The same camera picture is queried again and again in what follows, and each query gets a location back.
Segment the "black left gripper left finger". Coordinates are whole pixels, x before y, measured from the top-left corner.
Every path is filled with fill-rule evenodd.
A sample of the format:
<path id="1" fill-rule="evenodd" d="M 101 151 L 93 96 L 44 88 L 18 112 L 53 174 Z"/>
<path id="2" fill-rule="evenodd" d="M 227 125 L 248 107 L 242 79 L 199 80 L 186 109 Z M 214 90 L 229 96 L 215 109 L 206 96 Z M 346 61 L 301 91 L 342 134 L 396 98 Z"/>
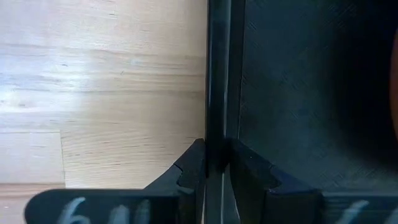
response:
<path id="1" fill-rule="evenodd" d="M 205 196 L 205 141 L 196 139 L 158 178 L 144 189 L 174 202 L 151 201 L 150 219 L 155 224 L 201 224 Z"/>

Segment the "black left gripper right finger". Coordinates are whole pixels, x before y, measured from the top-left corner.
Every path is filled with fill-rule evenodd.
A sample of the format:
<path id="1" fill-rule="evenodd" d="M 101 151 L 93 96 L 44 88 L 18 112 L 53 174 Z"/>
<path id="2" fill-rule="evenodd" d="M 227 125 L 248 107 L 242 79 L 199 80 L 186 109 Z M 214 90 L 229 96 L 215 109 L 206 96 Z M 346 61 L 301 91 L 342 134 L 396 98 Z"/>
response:
<path id="1" fill-rule="evenodd" d="M 230 173 L 242 224 L 319 224 L 321 191 L 231 140 Z"/>

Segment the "black plastic tray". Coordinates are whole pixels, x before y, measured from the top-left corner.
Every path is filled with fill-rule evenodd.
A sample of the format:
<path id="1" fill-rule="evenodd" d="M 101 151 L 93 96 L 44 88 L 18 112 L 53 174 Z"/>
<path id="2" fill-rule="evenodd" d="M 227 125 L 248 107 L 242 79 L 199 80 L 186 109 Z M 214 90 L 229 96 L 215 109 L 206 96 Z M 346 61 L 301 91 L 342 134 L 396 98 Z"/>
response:
<path id="1" fill-rule="evenodd" d="M 207 1 L 205 224 L 242 224 L 233 139 L 320 190 L 319 224 L 398 224 L 398 0 Z"/>

